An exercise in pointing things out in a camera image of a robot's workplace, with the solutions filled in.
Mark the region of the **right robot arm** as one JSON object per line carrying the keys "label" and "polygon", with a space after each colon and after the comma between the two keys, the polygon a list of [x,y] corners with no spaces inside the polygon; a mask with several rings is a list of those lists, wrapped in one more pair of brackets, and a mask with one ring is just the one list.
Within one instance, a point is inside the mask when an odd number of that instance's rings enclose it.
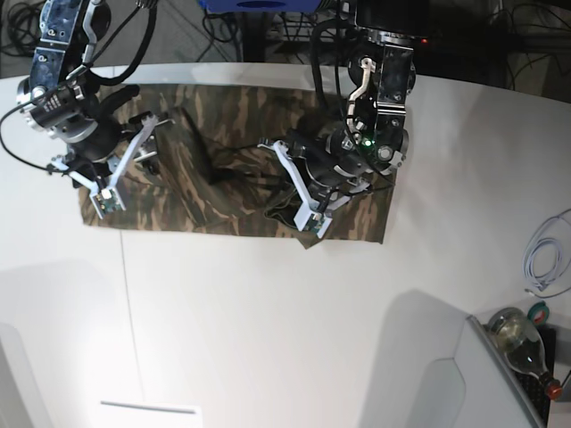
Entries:
{"label": "right robot arm", "polygon": [[72,169],[87,169],[92,177],[103,174],[101,162],[125,137],[113,113],[137,95],[137,87],[123,87],[103,100],[97,93],[103,86],[122,85],[144,59],[156,28],[157,3],[137,1],[133,12],[142,11],[148,17],[142,41],[131,63],[115,78],[93,71],[104,47],[119,35],[108,31],[112,11],[105,1],[47,1],[39,15],[41,36],[15,110],[31,127],[50,131],[66,143]]}

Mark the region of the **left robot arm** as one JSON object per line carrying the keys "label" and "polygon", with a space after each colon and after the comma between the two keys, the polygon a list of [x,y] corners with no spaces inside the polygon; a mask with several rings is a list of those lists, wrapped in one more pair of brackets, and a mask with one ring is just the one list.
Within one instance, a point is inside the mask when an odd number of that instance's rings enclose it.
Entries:
{"label": "left robot arm", "polygon": [[[323,210],[360,193],[371,193],[368,176],[384,179],[402,165],[408,151],[406,101],[416,83],[414,49],[429,30],[427,1],[356,1],[345,18],[335,17],[310,33],[310,66],[319,107],[338,122],[326,136],[289,131],[285,156],[301,199]],[[354,84],[348,95],[328,102],[320,70],[321,38],[332,32],[334,76],[346,67]]]}

